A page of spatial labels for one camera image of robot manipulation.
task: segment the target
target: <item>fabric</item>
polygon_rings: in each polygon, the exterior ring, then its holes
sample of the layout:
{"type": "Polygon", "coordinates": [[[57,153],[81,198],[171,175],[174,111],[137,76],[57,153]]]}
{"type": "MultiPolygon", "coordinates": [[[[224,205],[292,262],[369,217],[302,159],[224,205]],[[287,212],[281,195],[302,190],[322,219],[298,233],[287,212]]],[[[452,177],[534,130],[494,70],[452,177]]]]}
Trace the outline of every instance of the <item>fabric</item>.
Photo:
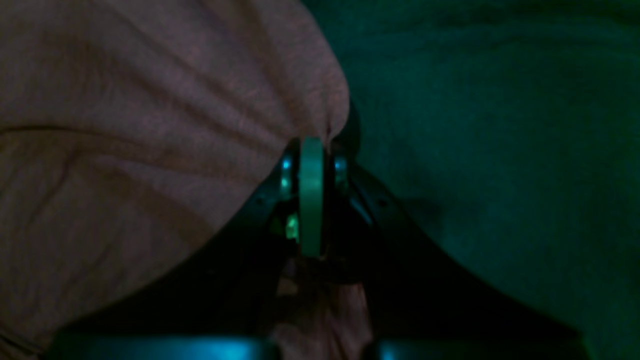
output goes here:
{"type": "Polygon", "coordinates": [[[0,358],[201,247],[348,88],[296,0],[0,1],[0,358]]]}
{"type": "Polygon", "coordinates": [[[305,4],[360,165],[465,268],[600,359],[640,359],[640,3],[305,4]]]}

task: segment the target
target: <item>green-lit surface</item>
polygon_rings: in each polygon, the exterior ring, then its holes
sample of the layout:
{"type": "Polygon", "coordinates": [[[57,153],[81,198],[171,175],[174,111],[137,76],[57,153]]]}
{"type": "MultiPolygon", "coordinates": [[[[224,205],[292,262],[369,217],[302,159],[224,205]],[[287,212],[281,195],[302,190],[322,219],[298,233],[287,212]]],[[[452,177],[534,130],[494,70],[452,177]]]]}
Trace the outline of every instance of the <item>green-lit surface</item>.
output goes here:
{"type": "Polygon", "coordinates": [[[321,255],[323,183],[323,143],[306,138],[300,151],[300,247],[310,258],[321,255]]]}
{"type": "Polygon", "coordinates": [[[360,112],[359,163],[475,274],[640,359],[639,3],[303,2],[360,112]]]}

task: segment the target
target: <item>green ring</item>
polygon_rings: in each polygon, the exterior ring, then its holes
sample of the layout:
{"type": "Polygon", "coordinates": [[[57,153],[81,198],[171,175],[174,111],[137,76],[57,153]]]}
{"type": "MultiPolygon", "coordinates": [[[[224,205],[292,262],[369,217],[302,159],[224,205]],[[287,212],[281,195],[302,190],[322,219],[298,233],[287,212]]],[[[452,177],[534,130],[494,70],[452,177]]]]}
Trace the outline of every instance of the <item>green ring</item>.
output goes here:
{"type": "Polygon", "coordinates": [[[300,248],[310,258],[321,255],[323,191],[324,146],[306,138],[300,151],[300,248]]]}

